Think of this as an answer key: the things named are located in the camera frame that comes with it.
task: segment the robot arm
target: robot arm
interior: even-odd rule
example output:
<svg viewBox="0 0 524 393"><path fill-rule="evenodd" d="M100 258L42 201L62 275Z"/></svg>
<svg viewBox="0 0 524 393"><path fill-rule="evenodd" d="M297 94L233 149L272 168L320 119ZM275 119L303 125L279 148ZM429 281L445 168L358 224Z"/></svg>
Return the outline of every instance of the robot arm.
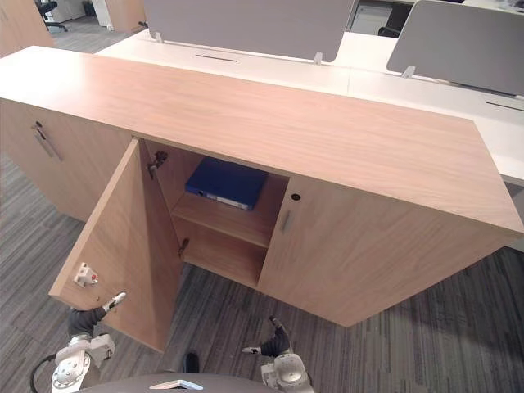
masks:
<svg viewBox="0 0 524 393"><path fill-rule="evenodd" d="M108 303L96 309L72 309L68 318L70 336L66 348L56 353L56 369L52 375L52 393L71 393L93 386L100 379L99 367L115 352L115 343L109 334L93 338L93 329L125 298L119 293Z"/></svg>
<svg viewBox="0 0 524 393"><path fill-rule="evenodd" d="M265 385L286 393L314 393L304 362L298 354L293 353L286 329L275 317L269 320L275 326L274 336L260 347L250 346L242 352L274 358L273 362L261 367Z"/></svg>

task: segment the black shoe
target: black shoe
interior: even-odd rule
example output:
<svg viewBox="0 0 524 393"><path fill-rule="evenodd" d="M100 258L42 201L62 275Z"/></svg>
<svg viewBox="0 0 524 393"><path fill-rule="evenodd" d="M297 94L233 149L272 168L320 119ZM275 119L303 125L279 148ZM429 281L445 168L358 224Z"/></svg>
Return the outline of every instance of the black shoe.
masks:
<svg viewBox="0 0 524 393"><path fill-rule="evenodd" d="M197 354L189 352L183 357L183 371L184 374L198 374L200 372L200 365L198 364Z"/></svg>

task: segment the wooden shelf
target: wooden shelf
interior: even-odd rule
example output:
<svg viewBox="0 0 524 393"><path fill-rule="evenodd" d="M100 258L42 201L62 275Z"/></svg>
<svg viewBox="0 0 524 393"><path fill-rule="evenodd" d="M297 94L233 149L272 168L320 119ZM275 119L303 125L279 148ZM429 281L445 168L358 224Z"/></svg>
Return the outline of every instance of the wooden shelf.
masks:
<svg viewBox="0 0 524 393"><path fill-rule="evenodd" d="M287 181L283 176L270 174L253 210L242 210L186 192L171 215L267 248Z"/></svg>
<svg viewBox="0 0 524 393"><path fill-rule="evenodd" d="M183 260L220 276L255 288L266 249L212 229L174 218L180 242L189 239Z"/></svg>

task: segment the floor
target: floor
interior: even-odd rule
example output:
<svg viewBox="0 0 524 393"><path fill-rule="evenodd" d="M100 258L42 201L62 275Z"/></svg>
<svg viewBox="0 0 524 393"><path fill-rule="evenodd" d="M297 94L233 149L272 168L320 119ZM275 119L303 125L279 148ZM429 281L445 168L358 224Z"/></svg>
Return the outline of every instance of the floor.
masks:
<svg viewBox="0 0 524 393"><path fill-rule="evenodd" d="M80 22L67 33L69 49L92 51L116 39ZM0 391L21 393L29 391L29 372L38 360L67 342L68 308L47 291L83 223L57 212L5 154L0 170ZM524 254L504 248L343 328L186 266L165 353L101 326L97 331L109 332L116 342L102 379L180 371L183 354L195 350L207 373L259 381L263 359L241 349L269 337L268 316L276 315L287 325L317 392L523 392L523 283ZM38 375L40 392L51 391L51 372L47 366Z"/></svg>
<svg viewBox="0 0 524 393"><path fill-rule="evenodd" d="M95 16L85 16L62 23L69 31L50 27L56 47L70 51L96 53L131 36L131 33L109 31L98 24Z"/></svg>

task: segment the chair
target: chair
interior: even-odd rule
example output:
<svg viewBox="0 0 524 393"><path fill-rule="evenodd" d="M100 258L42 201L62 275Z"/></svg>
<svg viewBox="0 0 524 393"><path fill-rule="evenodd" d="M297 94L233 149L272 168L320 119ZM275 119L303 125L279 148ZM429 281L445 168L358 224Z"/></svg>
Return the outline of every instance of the chair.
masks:
<svg viewBox="0 0 524 393"><path fill-rule="evenodd" d="M38 12L40 12L40 15L44 19L43 23L46 25L47 29L49 29L49 27L52 26L52 27L58 27L60 29L63 29L64 31L67 31L67 28L61 23L47 22L46 14L50 12L51 10L54 10L55 8L58 7L57 2L42 2L42 0L35 0L34 3L36 4L36 7L38 8Z"/></svg>
<svg viewBox="0 0 524 393"><path fill-rule="evenodd" d="M381 35L382 37L398 38L406 19L408 19L410 11L411 6L408 4L393 4L390 17L387 20L386 25L378 30L378 35Z"/></svg>

